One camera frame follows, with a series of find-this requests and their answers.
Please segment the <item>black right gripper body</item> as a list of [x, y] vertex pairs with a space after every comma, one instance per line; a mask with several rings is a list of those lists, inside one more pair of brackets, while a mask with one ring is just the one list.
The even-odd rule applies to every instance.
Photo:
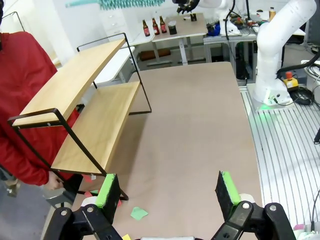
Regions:
[[178, 5], [182, 9], [194, 9], [199, 2], [200, 0], [172, 0], [173, 4]]

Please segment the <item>person's right hand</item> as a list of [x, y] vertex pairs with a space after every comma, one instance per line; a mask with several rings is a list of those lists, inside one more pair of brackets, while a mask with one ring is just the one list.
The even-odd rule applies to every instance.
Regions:
[[48, 182], [45, 184], [48, 190], [57, 190], [63, 188], [63, 181], [52, 171], [48, 172]]

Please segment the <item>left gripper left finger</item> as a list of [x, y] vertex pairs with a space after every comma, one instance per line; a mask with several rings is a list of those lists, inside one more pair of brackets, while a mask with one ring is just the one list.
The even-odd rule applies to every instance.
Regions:
[[78, 210], [57, 208], [44, 234], [45, 240], [82, 240], [94, 236], [96, 240], [120, 240], [112, 226], [121, 196], [118, 176], [107, 174], [94, 203]]

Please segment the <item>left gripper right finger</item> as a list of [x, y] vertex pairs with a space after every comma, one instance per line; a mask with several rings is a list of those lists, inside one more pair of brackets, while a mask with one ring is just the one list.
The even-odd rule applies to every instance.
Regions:
[[239, 240], [243, 233], [253, 233], [258, 240], [295, 240], [294, 231], [280, 203], [265, 207], [242, 200], [228, 171], [218, 173], [215, 188], [224, 223], [213, 240]]

